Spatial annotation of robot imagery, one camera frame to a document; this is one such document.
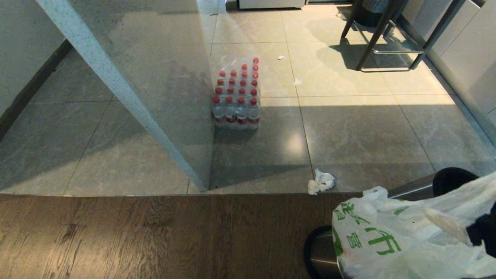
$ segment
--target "paper scrap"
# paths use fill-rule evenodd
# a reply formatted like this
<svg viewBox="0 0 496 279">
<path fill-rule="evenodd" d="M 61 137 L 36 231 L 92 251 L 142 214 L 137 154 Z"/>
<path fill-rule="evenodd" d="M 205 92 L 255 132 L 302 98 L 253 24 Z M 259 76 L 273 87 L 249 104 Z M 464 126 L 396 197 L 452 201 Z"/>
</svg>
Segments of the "paper scrap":
<svg viewBox="0 0 496 279">
<path fill-rule="evenodd" d="M 334 176 L 315 169 L 315 180 L 309 181 L 309 194 L 317 196 L 317 192 L 323 192 L 332 187 L 334 187 Z"/>
</svg>

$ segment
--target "plastic bag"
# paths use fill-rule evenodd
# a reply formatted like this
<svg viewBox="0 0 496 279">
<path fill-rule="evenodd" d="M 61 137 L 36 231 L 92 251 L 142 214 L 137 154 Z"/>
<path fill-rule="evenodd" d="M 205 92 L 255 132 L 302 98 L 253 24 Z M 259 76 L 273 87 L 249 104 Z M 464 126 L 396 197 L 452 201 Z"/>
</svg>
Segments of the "plastic bag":
<svg viewBox="0 0 496 279">
<path fill-rule="evenodd" d="M 334 248 L 353 279 L 456 279 L 496 274 L 484 244 L 472 245 L 466 228 L 489 214 L 496 173 L 445 195 L 416 202 L 387 198 L 375 187 L 336 208 Z"/>
</svg>

